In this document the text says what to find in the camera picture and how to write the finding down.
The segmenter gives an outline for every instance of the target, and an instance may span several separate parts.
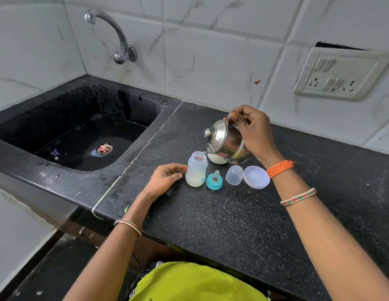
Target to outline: sink basin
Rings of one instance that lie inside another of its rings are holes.
[[[3,122],[0,139],[47,161],[94,171],[114,163],[161,110],[151,99],[83,84]]]

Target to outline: sink drain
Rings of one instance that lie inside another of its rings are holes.
[[[111,144],[102,144],[97,148],[97,153],[101,155],[108,154],[113,148]]]

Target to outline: bangle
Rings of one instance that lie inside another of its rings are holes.
[[[282,206],[287,206],[287,205],[290,205],[290,204],[293,204],[293,203],[296,203],[296,202],[299,202],[309,196],[312,196],[314,194],[316,194],[316,188],[312,188],[306,192],[303,192],[297,196],[294,196],[294,197],[291,197],[290,199],[286,200],[286,201],[282,201],[281,202],[281,205]]]
[[[116,226],[117,223],[123,223],[123,224],[126,224],[127,226],[132,227],[139,234],[139,238],[141,237],[141,229],[135,223],[133,223],[131,221],[128,221],[126,219],[117,219],[117,221],[115,222],[114,226]]]
[[[271,168],[267,169],[266,172],[267,172],[268,176],[272,179],[273,177],[277,176],[281,172],[292,168],[294,166],[294,164],[295,163],[293,161],[285,160],[285,161],[279,162],[275,166],[272,166]]]

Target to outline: chrome faucet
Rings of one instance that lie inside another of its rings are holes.
[[[106,12],[102,10],[89,9],[84,14],[84,21],[91,24],[95,24],[95,19],[97,17],[107,21],[117,31],[117,34],[119,36],[119,41],[121,42],[121,51],[115,52],[114,55],[112,56],[112,59],[117,64],[123,64],[126,62],[126,60],[136,61],[137,52],[135,48],[127,44],[126,36],[123,33],[121,27],[110,15],[108,15]]]

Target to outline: person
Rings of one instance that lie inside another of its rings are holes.
[[[265,113],[240,106],[231,111],[230,118],[239,127],[248,150],[266,169],[285,160],[274,144],[270,119]],[[181,179],[181,172],[186,170],[187,166],[180,164],[159,166],[123,218],[141,227],[150,205]],[[280,172],[272,181],[282,201],[310,189],[293,168]],[[389,280],[316,194],[285,207],[333,300],[389,301]],[[137,237],[133,227],[118,223],[64,301],[116,300]],[[262,293],[239,279],[185,262],[169,262],[154,268],[138,282],[131,298],[133,301],[233,299],[266,300]]]

